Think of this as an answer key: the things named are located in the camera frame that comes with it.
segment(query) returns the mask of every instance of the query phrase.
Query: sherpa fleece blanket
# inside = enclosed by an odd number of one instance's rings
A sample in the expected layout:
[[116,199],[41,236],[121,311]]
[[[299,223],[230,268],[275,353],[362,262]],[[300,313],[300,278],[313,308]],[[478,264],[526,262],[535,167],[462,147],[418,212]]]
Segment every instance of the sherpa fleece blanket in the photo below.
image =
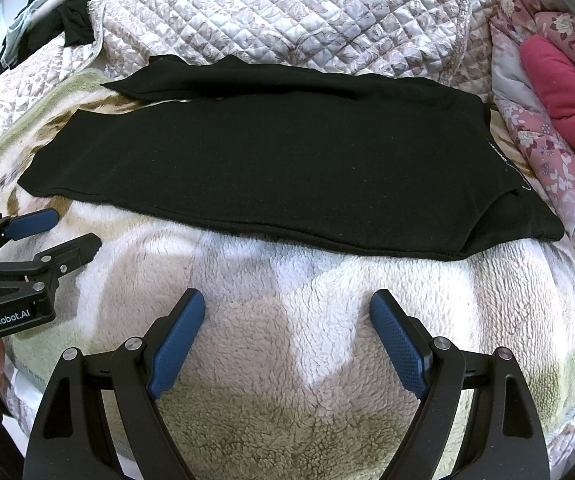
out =
[[[39,389],[63,349],[114,349],[195,287],[205,295],[205,322],[158,406],[198,478],[377,479],[417,408],[369,320],[369,298],[388,288],[410,316],[461,349],[511,348],[552,465],[565,456],[561,435],[575,416],[575,251],[567,238],[519,240],[460,262],[352,256],[28,195],[18,176],[78,108],[115,114],[142,105],[101,88],[106,80],[94,70],[72,76],[0,138],[0,212],[51,206],[61,214],[52,231],[6,245],[1,260],[31,259],[88,232],[103,240],[93,262],[61,280],[57,319],[7,341]],[[512,146],[506,130],[496,135]],[[439,477],[458,453],[468,400]],[[115,405],[107,405],[127,452]],[[25,417],[27,429],[33,413]]]

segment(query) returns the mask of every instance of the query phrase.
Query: quilted bedspread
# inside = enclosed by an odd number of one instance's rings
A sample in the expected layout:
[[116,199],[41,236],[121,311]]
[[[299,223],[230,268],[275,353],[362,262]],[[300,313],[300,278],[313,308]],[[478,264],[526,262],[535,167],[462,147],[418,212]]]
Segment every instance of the quilted bedspread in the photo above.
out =
[[110,75],[152,54],[228,54],[325,72],[426,76],[490,98],[487,18],[500,0],[96,0]]
[[[102,11],[102,5],[96,12]],[[103,46],[102,23],[91,13],[96,40],[65,48],[64,34],[57,36],[26,62],[0,75],[0,137],[45,94],[72,74],[92,65]]]

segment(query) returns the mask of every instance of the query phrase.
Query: pink pillow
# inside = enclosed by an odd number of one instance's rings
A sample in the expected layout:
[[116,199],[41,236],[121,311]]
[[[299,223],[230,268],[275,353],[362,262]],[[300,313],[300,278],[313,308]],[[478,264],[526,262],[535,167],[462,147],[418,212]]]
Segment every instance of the pink pillow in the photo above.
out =
[[575,66],[538,34],[520,47],[525,71],[552,124],[575,149]]

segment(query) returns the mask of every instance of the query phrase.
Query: bed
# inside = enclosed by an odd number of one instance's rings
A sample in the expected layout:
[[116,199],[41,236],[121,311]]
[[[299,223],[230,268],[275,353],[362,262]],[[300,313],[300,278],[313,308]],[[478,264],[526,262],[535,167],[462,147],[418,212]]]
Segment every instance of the bed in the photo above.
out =
[[[62,349],[115,348],[194,286],[205,294],[207,319],[159,407],[199,478],[331,479],[349,478],[348,470],[378,478],[416,408],[367,318],[369,296],[389,288],[408,314],[460,348],[512,348],[551,467],[564,463],[575,449],[575,250],[567,237],[519,240],[462,262],[359,257],[36,199],[15,184],[32,150],[74,110],[142,105],[98,85],[155,54],[425,76],[491,102],[488,19],[500,2],[92,0],[93,44],[64,48],[61,36],[0,75],[0,212],[54,206],[62,216],[49,234],[10,245],[0,258],[30,258],[90,230],[104,240],[94,262],[62,283],[56,322],[6,342],[17,370],[6,399],[21,427],[29,430]],[[538,189],[498,113],[491,130]],[[456,458],[468,402],[464,396],[442,476]],[[109,398],[107,409],[129,456]]]

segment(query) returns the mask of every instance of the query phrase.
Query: black cloth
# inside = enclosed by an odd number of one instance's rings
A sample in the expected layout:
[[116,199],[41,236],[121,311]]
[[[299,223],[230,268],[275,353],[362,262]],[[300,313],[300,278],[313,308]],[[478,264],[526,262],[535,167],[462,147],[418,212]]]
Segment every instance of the black cloth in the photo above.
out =
[[488,108],[428,79],[160,56],[106,86],[192,100],[77,111],[25,190],[354,254],[458,260],[563,236],[494,144]]
[[30,28],[18,46],[16,64],[26,60],[63,31],[65,46],[93,43],[94,30],[87,7],[89,1],[67,0]]

